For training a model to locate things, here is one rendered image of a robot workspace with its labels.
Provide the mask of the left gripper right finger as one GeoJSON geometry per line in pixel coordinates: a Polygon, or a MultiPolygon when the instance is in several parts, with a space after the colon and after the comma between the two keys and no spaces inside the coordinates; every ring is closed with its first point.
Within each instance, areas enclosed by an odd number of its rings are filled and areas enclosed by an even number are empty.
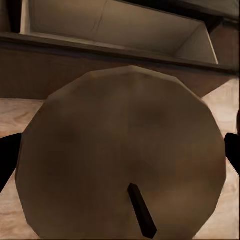
{"type": "Polygon", "coordinates": [[[227,133],[225,136],[226,156],[240,175],[240,134],[227,133]]]}

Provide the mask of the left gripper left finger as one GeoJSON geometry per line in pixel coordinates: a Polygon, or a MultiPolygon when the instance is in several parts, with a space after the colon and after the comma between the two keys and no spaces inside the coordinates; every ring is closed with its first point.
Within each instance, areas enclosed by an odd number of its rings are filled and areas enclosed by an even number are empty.
{"type": "Polygon", "coordinates": [[[22,133],[0,138],[0,193],[17,168],[22,133]]]}

